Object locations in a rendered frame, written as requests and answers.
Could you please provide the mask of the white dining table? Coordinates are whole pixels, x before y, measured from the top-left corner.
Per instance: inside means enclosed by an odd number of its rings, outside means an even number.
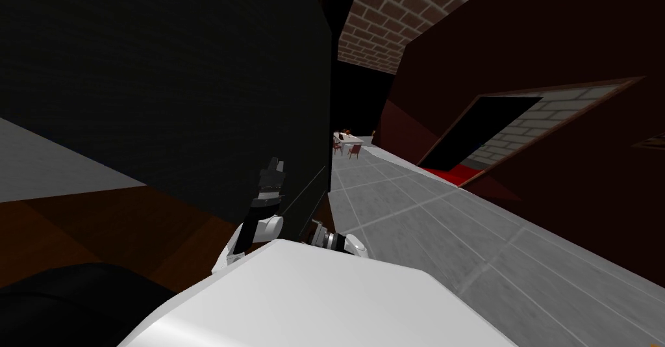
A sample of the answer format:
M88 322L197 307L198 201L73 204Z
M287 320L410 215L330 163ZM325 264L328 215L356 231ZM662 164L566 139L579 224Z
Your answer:
M354 145L363 145L364 141L356 136L349 135L345 132L336 131L333 133L333 138L336 143L339 143L342 147L344 146L354 146Z

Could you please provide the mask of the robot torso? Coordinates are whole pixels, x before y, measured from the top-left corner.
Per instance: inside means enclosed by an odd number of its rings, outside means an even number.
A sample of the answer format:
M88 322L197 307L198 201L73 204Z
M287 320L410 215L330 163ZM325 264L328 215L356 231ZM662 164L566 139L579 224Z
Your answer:
M147 316L118 347L517 347L432 275L276 239Z

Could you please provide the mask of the large black door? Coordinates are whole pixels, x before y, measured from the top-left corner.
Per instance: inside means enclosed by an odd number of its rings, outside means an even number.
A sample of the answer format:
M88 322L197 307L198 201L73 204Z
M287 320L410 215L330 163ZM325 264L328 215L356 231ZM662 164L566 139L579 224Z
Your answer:
M0 118L226 222L284 163L281 238L327 186L317 0L0 0Z

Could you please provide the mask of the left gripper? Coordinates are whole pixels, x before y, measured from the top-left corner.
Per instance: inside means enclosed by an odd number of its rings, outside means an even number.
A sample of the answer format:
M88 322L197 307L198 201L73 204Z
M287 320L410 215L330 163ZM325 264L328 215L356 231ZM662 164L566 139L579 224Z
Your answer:
M281 202L281 187L284 183L284 162L272 157L267 169L260 171L258 196L252 199L252 208L269 207Z

